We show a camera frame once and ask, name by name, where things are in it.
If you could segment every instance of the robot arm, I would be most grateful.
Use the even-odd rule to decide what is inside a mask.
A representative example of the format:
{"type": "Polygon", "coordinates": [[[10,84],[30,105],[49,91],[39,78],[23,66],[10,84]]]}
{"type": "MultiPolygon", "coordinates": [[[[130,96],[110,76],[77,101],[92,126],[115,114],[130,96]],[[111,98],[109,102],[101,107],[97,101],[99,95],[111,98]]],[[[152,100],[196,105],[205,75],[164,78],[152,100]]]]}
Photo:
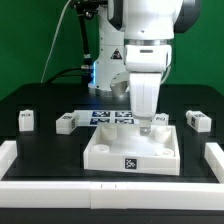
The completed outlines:
{"type": "Polygon", "coordinates": [[[174,38],[174,30],[185,32],[194,24],[200,0],[109,0],[108,9],[109,21],[122,23],[124,31],[133,115],[150,120],[156,112],[161,78],[171,64],[168,41],[174,38]],[[122,6],[122,16],[114,12],[117,4],[122,6]]]}

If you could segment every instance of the white block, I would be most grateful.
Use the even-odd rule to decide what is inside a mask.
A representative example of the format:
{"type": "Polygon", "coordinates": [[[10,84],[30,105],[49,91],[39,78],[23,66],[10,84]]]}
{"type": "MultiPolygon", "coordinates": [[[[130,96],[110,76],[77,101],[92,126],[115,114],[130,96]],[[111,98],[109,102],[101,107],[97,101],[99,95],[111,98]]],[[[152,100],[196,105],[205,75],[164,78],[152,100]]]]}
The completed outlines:
{"type": "Polygon", "coordinates": [[[5,141],[0,147],[0,180],[17,157],[15,141],[5,141]]]}
{"type": "Polygon", "coordinates": [[[70,135],[78,126],[78,113],[65,113],[56,121],[57,134],[70,135]]]}
{"type": "Polygon", "coordinates": [[[34,130],[33,110],[24,110],[19,113],[19,131],[34,130]]]}
{"type": "Polygon", "coordinates": [[[197,132],[210,132],[212,119],[201,111],[187,111],[187,124],[190,125],[197,132]]]}
{"type": "Polygon", "coordinates": [[[169,124],[169,115],[168,114],[156,114],[152,120],[152,125],[166,126],[168,124],[169,124]]]}
{"type": "Polygon", "coordinates": [[[206,143],[205,159],[219,183],[224,183],[224,152],[217,143],[206,143]]]}

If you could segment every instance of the black table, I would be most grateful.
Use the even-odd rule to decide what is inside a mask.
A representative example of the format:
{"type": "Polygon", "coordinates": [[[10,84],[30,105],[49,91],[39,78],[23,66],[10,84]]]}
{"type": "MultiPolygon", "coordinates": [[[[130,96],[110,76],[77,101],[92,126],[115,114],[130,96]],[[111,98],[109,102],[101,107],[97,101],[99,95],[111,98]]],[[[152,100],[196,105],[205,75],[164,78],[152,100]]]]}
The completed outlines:
{"type": "MultiPolygon", "coordinates": [[[[93,96],[78,84],[28,84],[0,102],[0,144],[17,141],[18,157],[4,181],[137,181],[218,183],[204,159],[206,142],[224,144],[224,97],[201,85],[164,85],[158,113],[175,125],[181,157],[180,176],[89,171],[82,153],[95,128],[78,127],[70,136],[56,134],[55,121],[74,110],[130,110],[129,99],[93,96]],[[35,131],[20,133],[19,111],[35,112],[35,131]],[[210,133],[197,133],[186,123],[188,110],[212,118],[210,133]]],[[[170,210],[0,209],[1,223],[223,223],[224,212],[170,210]]]]}

